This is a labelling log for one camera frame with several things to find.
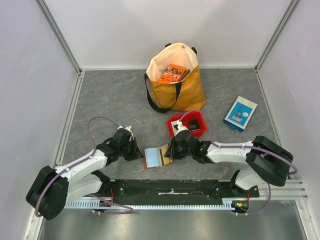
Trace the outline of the brown leather card holder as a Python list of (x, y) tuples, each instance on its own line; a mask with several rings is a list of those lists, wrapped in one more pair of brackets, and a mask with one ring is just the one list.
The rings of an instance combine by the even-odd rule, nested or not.
[(165, 144), (159, 147), (146, 148), (143, 150), (144, 169), (154, 169), (174, 164), (175, 161), (165, 157), (165, 153), (169, 149), (169, 145)]

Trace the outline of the red plastic bin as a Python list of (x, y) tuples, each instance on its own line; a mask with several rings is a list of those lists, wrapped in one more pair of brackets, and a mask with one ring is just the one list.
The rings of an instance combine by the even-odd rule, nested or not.
[[(180, 120), (180, 118), (183, 115), (184, 115), (183, 113), (175, 114), (175, 115), (173, 115), (171, 118), (169, 118), (167, 120), (166, 124), (167, 124), (167, 127), (168, 127), (169, 135), (171, 137), (174, 137), (174, 132), (173, 132), (173, 129), (172, 129), (171, 122)], [(198, 120), (199, 123), (201, 124), (201, 130), (199, 130), (199, 131), (190, 131), (189, 130), (188, 121), (191, 121), (191, 120)], [(197, 111), (192, 111), (192, 112), (188, 113), (185, 117), (182, 118), (181, 122), (182, 122), (182, 124), (184, 126), (186, 126), (188, 128), (188, 130), (191, 133), (191, 135), (196, 137), (196, 138), (202, 137), (203, 134), (208, 130), (203, 115), (200, 112), (197, 112)]]

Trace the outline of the blue white box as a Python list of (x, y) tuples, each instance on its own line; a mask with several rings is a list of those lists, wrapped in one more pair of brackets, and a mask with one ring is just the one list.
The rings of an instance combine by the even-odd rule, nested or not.
[(257, 106), (256, 103), (238, 96), (222, 122), (234, 130), (243, 132)]

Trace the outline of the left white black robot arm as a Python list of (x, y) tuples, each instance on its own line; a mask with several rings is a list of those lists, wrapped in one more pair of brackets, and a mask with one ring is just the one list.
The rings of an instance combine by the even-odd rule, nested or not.
[(84, 157), (57, 168), (43, 167), (25, 200), (37, 216), (52, 220), (79, 198), (95, 193), (103, 197), (110, 192), (110, 178), (100, 171), (102, 168), (119, 158), (132, 161), (142, 157), (131, 126), (120, 126), (113, 137), (96, 145)]

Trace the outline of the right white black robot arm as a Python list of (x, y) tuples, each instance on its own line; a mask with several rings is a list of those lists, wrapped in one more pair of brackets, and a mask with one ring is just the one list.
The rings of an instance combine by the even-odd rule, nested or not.
[(190, 156), (201, 164), (246, 164), (247, 168), (237, 170), (228, 184), (235, 197), (244, 196), (252, 187), (262, 183), (282, 187), (287, 177), (298, 171), (290, 152), (261, 135), (253, 141), (233, 144), (200, 141), (183, 130), (171, 139), (164, 155), (172, 160)]

